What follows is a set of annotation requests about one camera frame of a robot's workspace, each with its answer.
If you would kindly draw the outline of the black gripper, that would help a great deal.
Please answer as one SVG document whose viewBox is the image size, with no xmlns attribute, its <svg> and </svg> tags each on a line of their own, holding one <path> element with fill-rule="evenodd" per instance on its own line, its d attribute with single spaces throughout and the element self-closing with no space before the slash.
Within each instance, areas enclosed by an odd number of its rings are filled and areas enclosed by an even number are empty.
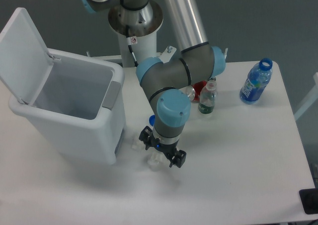
<svg viewBox="0 0 318 225">
<path fill-rule="evenodd" d="M 187 153 L 183 150 L 177 150 L 178 141 L 172 144 L 163 144 L 158 138 L 152 136 L 152 129 L 145 126 L 139 135 L 139 140 L 144 143 L 145 150 L 154 147 L 157 151 L 162 152 L 170 161 L 169 167 L 176 166 L 181 168 L 185 163 Z"/>
</svg>

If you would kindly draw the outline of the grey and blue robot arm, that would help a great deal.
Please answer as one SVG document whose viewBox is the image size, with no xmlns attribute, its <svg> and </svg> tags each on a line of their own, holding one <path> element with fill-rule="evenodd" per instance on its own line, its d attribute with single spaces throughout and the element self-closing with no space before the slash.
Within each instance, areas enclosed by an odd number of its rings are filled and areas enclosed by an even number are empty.
<svg viewBox="0 0 318 225">
<path fill-rule="evenodd" d="M 163 13 L 153 0 L 82 0 L 90 12 L 109 10 L 112 29 L 125 40 L 136 76 L 155 114 L 152 128 L 145 127 L 139 139 L 181 167 L 186 152 L 177 143 L 189 118 L 191 103 L 182 88 L 208 80 L 225 69 L 226 54 L 210 46 L 195 0 L 165 0 L 181 57 L 164 62 L 158 57 L 137 58 L 137 45 L 162 25 Z"/>
</svg>

